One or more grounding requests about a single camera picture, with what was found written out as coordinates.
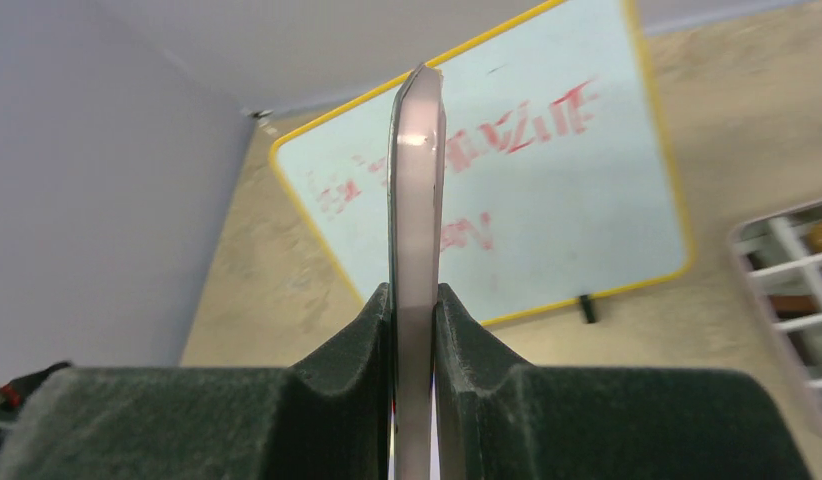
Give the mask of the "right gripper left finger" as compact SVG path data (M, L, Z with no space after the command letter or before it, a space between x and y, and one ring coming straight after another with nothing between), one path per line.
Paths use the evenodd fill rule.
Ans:
M386 285L296 364L66 368L21 411L0 479L384 479Z

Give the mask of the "yellow framed whiteboard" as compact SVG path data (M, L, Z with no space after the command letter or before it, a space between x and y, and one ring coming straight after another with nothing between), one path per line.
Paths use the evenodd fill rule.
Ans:
M547 1L425 65L441 73L445 113L438 283L476 320L620 294L690 266L634 2ZM380 284L390 292L391 114L413 70L294 129L269 154L362 297Z

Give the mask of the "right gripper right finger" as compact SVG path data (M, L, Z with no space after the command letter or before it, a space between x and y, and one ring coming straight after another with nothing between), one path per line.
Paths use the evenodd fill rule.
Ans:
M447 285L435 309L444 479L806 479L776 404L721 369L530 363Z

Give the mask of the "silver metal box lid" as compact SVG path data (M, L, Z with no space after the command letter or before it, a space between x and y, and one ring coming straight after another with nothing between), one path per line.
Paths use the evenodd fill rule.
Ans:
M394 476L430 476L433 328L443 203L441 73L425 64L398 89L388 149L394 334Z

